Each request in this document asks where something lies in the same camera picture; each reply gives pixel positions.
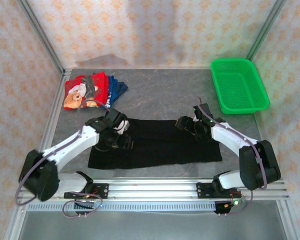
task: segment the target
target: black towel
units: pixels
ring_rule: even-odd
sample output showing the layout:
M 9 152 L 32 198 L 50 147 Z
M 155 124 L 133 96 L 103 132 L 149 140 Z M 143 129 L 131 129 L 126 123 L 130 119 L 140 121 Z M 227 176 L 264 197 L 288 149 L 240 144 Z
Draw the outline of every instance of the black towel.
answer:
M 88 168 L 137 169 L 222 161 L 218 142 L 197 142 L 190 132 L 176 128 L 175 120 L 129 119 L 129 123 L 126 133 L 133 139 L 133 148 L 102 152 L 92 147 Z

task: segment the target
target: blue cloth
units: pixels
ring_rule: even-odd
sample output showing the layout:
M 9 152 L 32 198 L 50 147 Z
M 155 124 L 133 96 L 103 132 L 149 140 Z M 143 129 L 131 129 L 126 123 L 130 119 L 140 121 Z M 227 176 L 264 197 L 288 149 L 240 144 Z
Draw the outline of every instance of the blue cloth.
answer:
M 118 98 L 128 90 L 128 86 L 122 81 L 118 82 L 114 76 L 108 76 L 109 79 L 109 90 L 108 98 L 106 100 L 105 106 L 111 108 L 113 103 L 118 100 Z

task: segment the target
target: green plastic basket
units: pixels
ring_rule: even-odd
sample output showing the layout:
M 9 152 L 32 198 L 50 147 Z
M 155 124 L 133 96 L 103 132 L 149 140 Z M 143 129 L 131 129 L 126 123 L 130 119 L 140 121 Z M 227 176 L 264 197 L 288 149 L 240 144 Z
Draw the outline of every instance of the green plastic basket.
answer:
M 266 109 L 269 97 L 255 65 L 245 58 L 221 58 L 211 63 L 212 79 L 225 114 L 253 114 Z

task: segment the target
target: metal floor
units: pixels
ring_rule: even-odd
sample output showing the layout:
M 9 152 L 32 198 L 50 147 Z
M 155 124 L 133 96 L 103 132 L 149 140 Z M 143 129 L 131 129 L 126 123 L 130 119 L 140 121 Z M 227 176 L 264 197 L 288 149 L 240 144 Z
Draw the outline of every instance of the metal floor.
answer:
M 243 134 L 260 139 L 253 114 L 226 115 L 219 107 L 211 71 L 200 69 L 73 69 L 70 79 L 78 75 L 105 72 L 114 75 L 120 82 L 128 85 L 125 92 L 113 107 L 128 118 L 143 120 L 177 120 L 181 116 L 194 115 L 193 106 L 197 96 L 209 104 L 215 118 L 225 119 L 233 128 Z M 82 124 L 105 114 L 104 109 L 85 108 L 76 110 L 61 108 L 52 145 L 74 134 Z M 82 171 L 93 178 L 112 177 L 200 177 L 212 178 L 216 174 L 239 169 L 238 157 L 222 144 L 222 162 L 189 163 L 184 165 L 163 165 L 139 169 L 99 170 L 87 167 L 90 149 L 82 152 L 69 162 L 62 172 Z

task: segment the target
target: patterned wallpaper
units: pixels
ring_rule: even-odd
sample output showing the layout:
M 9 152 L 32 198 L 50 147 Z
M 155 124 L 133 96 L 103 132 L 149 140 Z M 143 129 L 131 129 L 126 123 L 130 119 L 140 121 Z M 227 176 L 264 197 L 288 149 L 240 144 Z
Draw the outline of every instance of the patterned wallpaper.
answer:
M 254 62 L 270 98 L 256 115 L 272 142 L 300 225 L 300 0 L 288 0 Z
M 16 0 L 0 0 L 0 240 L 27 152 L 38 148 L 59 73 Z
M 275 0 L 29 0 L 66 68 L 208 68 L 246 57 Z

